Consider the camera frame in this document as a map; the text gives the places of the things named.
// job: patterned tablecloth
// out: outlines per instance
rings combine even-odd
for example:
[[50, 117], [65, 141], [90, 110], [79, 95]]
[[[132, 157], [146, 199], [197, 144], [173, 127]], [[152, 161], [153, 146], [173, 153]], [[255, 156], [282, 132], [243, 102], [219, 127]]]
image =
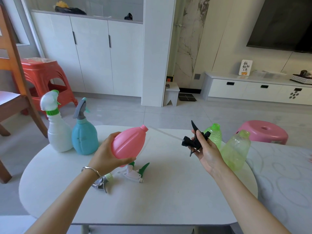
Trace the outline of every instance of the patterned tablecloth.
[[[258, 199], [292, 233], [312, 233], [312, 150], [252, 142], [247, 163]], [[238, 225], [233, 225], [236, 234]]]

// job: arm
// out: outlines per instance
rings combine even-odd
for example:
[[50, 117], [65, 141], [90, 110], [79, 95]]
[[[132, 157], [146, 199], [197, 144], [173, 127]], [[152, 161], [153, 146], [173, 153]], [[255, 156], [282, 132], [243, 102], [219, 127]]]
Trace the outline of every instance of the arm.
[[202, 150], [195, 154], [221, 189], [244, 234], [291, 234], [225, 164], [216, 145], [205, 141], [199, 131], [196, 135]]
[[[135, 160], [135, 158], [117, 159], [113, 155], [111, 143], [119, 133], [116, 132], [109, 135], [96, 151], [88, 165], [96, 169], [101, 176]], [[93, 170], [85, 169], [71, 182], [65, 191], [50, 205], [25, 234], [66, 234], [85, 194], [98, 178]]]

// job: chair backrest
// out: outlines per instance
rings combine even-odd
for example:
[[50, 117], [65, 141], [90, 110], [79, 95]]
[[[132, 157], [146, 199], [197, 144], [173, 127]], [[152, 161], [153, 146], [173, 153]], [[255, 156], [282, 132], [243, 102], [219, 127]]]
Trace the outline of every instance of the chair backrest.
[[0, 49], [5, 49], [9, 58], [0, 58], [0, 70], [9, 70], [12, 73], [18, 91], [21, 95], [30, 96], [26, 87], [26, 79], [21, 65], [21, 59], [14, 40], [13, 26], [9, 15], [3, 5], [0, 4]]

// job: black baseboard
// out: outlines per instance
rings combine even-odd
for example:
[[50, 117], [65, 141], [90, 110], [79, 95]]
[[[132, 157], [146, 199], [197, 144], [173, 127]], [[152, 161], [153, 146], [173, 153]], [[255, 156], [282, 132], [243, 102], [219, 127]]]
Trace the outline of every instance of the black baseboard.
[[180, 93], [200, 94], [200, 92], [201, 90], [198, 89], [180, 88]]

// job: drawer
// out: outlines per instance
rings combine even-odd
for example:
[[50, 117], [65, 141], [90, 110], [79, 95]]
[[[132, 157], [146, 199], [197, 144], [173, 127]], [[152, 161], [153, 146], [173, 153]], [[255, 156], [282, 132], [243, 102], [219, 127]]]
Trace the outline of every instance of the drawer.
[[241, 98], [248, 85], [246, 81], [213, 79], [209, 97]]
[[292, 104], [311, 104], [310, 95], [312, 88], [283, 85], [279, 91], [276, 101]]
[[242, 99], [274, 102], [282, 85], [249, 82]]

